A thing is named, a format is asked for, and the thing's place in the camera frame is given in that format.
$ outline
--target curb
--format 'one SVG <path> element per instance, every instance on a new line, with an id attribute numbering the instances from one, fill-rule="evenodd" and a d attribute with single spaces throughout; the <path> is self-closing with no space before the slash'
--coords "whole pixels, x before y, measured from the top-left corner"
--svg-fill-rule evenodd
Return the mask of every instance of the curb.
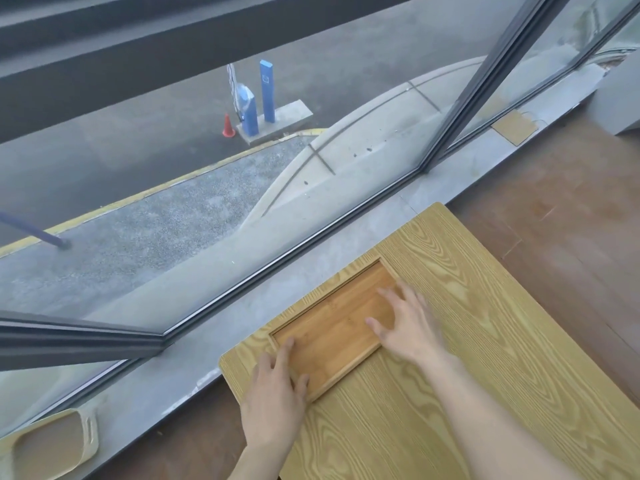
<path id="1" fill-rule="evenodd" d="M 236 160 L 240 160 L 240 158 L 252 155 L 255 152 L 259 152 L 260 150 L 263 150 L 265 148 L 268 148 L 270 146 L 274 146 L 278 143 L 282 143 L 283 141 L 298 137 L 298 136 L 319 136 L 320 134 L 322 134 L 322 132 L 324 131 L 324 128 L 313 128 L 313 129 L 308 129 L 308 130 L 300 130 L 300 131 L 296 131 L 295 133 L 292 133 L 290 135 L 284 136 L 282 138 L 278 138 L 278 139 L 274 139 L 272 141 L 267 141 L 266 143 L 263 144 L 259 144 L 258 146 L 254 146 L 253 148 L 249 148 L 248 150 L 245 150 L 244 152 L 240 152 L 237 153 L 231 157 L 225 158 L 224 160 L 220 160 L 217 163 L 213 163 L 212 165 L 208 165 L 206 167 L 194 170 L 190 173 L 187 173 L 186 175 L 183 175 L 181 177 L 177 177 L 174 178 L 172 180 L 169 180 L 168 182 L 165 182 L 164 184 L 160 184 L 160 185 L 156 185 L 155 187 L 152 187 L 150 189 L 147 190 L 143 190 L 142 192 L 139 192 L 135 195 L 132 195 L 130 197 L 126 197 L 122 200 L 110 203 L 108 205 L 105 205 L 104 207 L 101 207 L 100 209 L 95 209 L 92 210 L 91 212 L 87 212 L 86 214 L 83 214 L 82 216 L 78 216 L 75 217 L 73 219 L 69 219 L 66 222 L 62 222 L 61 224 L 57 224 L 53 227 L 50 227 L 49 229 L 46 229 L 46 231 L 50 234 L 53 235 L 57 235 L 60 234 L 66 230 L 69 229 L 73 229 L 74 227 L 78 227 L 80 224 L 84 224 L 85 222 L 89 222 L 97 217 L 101 217 L 105 214 L 108 214 L 109 212 L 112 212 L 114 210 L 117 209 L 121 209 L 126 205 L 129 205 L 131 203 L 137 202 L 139 200 L 144 199 L 145 197 L 149 197 L 155 193 L 158 193 L 162 190 L 166 190 L 168 188 L 171 188 L 174 185 L 178 185 L 181 184 L 183 182 L 186 182 L 187 180 L 190 180 L 192 178 L 195 177 L 199 177 L 205 173 L 208 173 L 212 170 L 218 169 L 220 167 L 223 167 L 224 165 L 228 165 L 229 163 L 233 163 Z M 5 256 L 8 256 L 9 254 L 12 254 L 16 251 L 19 251 L 21 249 L 25 249 L 28 246 L 32 245 L 32 244 L 36 244 L 37 242 L 40 242 L 40 240 L 37 237 L 33 237 L 33 236 L 29 236 L 29 237 L 25 237 L 24 239 L 20 239 L 19 241 L 15 241 L 12 242 L 11 244 L 7 244 L 5 246 L 0 247 L 0 258 L 3 258 Z"/>

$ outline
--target concrete sidewalk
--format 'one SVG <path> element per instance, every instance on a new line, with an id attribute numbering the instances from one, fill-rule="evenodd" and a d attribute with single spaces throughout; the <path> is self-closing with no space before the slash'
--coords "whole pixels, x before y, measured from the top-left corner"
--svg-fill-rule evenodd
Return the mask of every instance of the concrete sidewalk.
<path id="1" fill-rule="evenodd" d="M 233 233 L 313 138 L 283 138 L 89 215 L 59 233 L 71 250 L 27 239 L 0 258 L 1 307 L 82 318 L 129 293 Z"/>

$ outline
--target wooden floor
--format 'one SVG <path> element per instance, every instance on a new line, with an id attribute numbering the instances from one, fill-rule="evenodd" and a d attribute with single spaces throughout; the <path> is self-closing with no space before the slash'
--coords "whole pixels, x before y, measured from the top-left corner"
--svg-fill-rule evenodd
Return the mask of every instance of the wooden floor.
<path id="1" fill-rule="evenodd" d="M 640 406 L 640 136 L 576 110 L 449 208 Z M 91 478 L 225 479 L 243 446 L 219 381 Z"/>

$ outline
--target blue pole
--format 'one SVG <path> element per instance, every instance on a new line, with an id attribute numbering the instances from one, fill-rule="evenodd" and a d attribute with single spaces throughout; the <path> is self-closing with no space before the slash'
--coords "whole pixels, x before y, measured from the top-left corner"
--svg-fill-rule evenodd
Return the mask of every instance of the blue pole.
<path id="1" fill-rule="evenodd" d="M 242 129 L 247 135 L 255 136 L 258 134 L 258 110 L 255 107 L 255 96 L 246 86 L 238 88 L 238 95 L 242 108 L 245 108 Z"/>
<path id="2" fill-rule="evenodd" d="M 276 104 L 273 100 L 273 64 L 260 61 L 260 78 L 262 80 L 262 108 L 264 120 L 268 123 L 276 122 Z"/>
<path id="3" fill-rule="evenodd" d="M 34 237 L 37 237 L 41 241 L 48 242 L 53 244 L 55 247 L 60 249 L 69 249 L 71 247 L 71 242 L 66 239 L 60 239 L 59 237 L 45 232 L 41 229 L 38 229 L 36 226 L 25 222 L 18 217 L 14 217 L 12 215 L 7 214 L 0 210 L 0 222 L 4 222 L 11 227 L 15 227 L 16 229 L 20 229 L 21 231 L 26 232 Z"/>

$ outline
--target light wood tabletop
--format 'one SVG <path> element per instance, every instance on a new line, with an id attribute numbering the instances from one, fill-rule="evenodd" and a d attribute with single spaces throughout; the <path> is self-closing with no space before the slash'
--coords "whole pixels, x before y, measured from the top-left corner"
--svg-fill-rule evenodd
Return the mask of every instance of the light wood tabletop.
<path id="1" fill-rule="evenodd" d="M 586 479 L 640 477 L 640 410 L 442 205 L 434 204 L 227 352 L 236 399 L 269 334 L 380 258 L 430 300 L 450 350 Z M 309 405 L 280 476 L 465 479 L 431 387 L 382 348 Z"/>

